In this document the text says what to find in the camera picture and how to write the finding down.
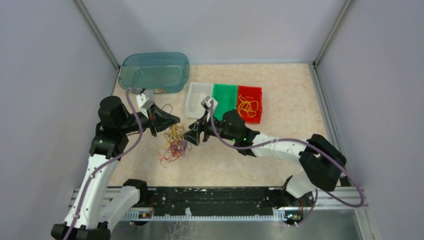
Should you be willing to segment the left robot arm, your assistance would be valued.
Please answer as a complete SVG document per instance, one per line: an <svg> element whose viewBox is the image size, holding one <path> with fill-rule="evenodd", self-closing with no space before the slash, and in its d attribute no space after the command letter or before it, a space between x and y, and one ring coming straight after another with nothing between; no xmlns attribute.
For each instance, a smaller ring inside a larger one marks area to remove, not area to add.
<svg viewBox="0 0 424 240"><path fill-rule="evenodd" d="M99 104L99 123L91 141L89 158L81 188L63 223L54 224L56 240L109 240L118 222L134 205L144 207L150 193L145 181L129 179L119 193L102 207L109 181L123 156L141 140L144 130L152 136L180 122L154 101L137 112L128 111L118 96L108 96Z"/></svg>

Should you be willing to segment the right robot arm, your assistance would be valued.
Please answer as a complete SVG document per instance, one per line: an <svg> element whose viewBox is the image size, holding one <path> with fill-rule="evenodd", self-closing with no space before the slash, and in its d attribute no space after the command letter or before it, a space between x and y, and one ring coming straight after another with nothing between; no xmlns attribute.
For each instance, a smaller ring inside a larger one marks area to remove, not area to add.
<svg viewBox="0 0 424 240"><path fill-rule="evenodd" d="M305 194L317 189L334 191L342 173L340 168L347 163L346 157L322 135L313 134L303 142L280 141L248 128L235 110L226 112L222 120L205 113L183 136L196 146L210 136L221 137L233 141L232 148L244 156L274 157L300 165L302 172L288 177L281 190L269 196L274 208L295 206Z"/></svg>

